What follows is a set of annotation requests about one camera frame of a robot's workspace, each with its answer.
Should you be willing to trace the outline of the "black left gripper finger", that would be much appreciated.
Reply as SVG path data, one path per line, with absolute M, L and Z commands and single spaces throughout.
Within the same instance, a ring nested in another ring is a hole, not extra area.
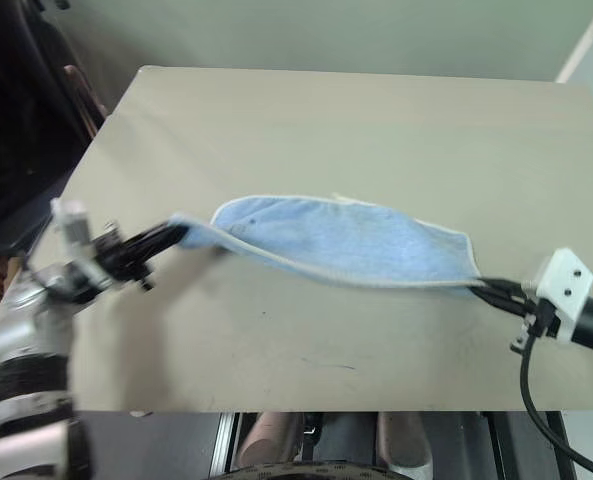
M 156 256 L 159 253 L 161 253 L 162 251 L 165 251 L 168 248 L 170 248 L 178 243 L 137 242 L 136 255 L 137 256 Z
M 188 233 L 189 227 L 183 224 L 162 223 L 133 237 L 134 242 L 178 243 Z

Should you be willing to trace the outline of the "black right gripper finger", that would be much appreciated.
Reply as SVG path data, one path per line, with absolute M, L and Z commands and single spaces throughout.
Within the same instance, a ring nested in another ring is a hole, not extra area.
M 522 285 L 502 278 L 482 278 L 482 286 L 477 287 L 477 296 L 483 300 L 519 302 L 527 299 Z
M 524 317 L 528 314 L 528 309 L 524 303 L 518 302 L 511 298 L 506 298 L 500 294 L 489 291 L 483 287 L 470 287 L 469 290 L 479 299 L 483 300 L 488 305 L 502 310 L 504 312 Z

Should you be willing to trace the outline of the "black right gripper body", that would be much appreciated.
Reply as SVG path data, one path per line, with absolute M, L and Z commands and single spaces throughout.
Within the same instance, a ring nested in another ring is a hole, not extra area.
M 528 300 L 523 310 L 523 323 L 519 334 L 510 344 L 511 351 L 531 350 L 535 341 L 557 321 L 557 309 L 547 299 L 539 298 L 536 302 Z

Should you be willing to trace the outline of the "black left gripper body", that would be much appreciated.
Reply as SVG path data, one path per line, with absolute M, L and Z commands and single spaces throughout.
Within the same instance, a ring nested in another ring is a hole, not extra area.
M 109 276 L 112 285 L 120 288 L 130 282 L 137 283 L 144 291 L 151 291 L 151 270 L 143 260 L 135 260 L 123 238 L 117 222 L 108 222 L 103 232 L 93 240 L 95 261 Z

